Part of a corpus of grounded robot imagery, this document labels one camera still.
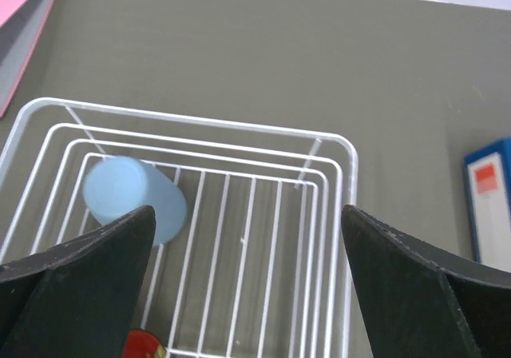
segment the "gray table surface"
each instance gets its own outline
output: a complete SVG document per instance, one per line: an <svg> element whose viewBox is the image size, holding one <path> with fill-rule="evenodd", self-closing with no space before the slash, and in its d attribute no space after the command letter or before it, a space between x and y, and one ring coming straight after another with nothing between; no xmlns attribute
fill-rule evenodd
<svg viewBox="0 0 511 358"><path fill-rule="evenodd" d="M461 158L509 135L509 48L509 12L432 2L57 0L0 138L41 96L341 133L362 208L470 257Z"/></svg>

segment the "blue box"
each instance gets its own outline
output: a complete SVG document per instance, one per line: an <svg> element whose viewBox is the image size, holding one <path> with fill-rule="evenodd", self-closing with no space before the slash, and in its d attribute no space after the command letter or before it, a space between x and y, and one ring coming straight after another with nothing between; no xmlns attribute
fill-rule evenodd
<svg viewBox="0 0 511 358"><path fill-rule="evenodd" d="M511 138L467 155L465 183L476 261L511 272Z"/></svg>

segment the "wire basket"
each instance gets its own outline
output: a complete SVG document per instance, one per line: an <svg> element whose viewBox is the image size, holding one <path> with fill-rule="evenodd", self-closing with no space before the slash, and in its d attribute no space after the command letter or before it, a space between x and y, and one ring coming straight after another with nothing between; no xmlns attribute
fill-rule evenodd
<svg viewBox="0 0 511 358"><path fill-rule="evenodd" d="M348 140L33 100L0 156L0 263L95 229L81 184L96 162L116 155L154 165L188 202L181 233L153 248L133 321L167 342L167 356L348 357L351 275L340 211L355 203L358 175Z"/></svg>

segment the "white label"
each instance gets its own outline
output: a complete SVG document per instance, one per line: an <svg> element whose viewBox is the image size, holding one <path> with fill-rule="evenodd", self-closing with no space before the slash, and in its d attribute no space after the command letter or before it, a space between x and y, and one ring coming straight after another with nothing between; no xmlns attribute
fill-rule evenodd
<svg viewBox="0 0 511 358"><path fill-rule="evenodd" d="M511 220L501 155L468 165L481 262L511 272Z"/></svg>

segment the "wire rack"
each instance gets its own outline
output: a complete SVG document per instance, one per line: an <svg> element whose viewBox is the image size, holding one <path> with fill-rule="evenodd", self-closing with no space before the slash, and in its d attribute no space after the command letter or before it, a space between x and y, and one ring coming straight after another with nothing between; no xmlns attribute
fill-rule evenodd
<svg viewBox="0 0 511 358"><path fill-rule="evenodd" d="M339 230L343 204L356 201L358 157L347 139L33 100L0 156L0 263L97 227L81 184L116 155L160 169L187 198L188 223L153 249L134 320L166 341L167 356L348 357Z"/></svg>

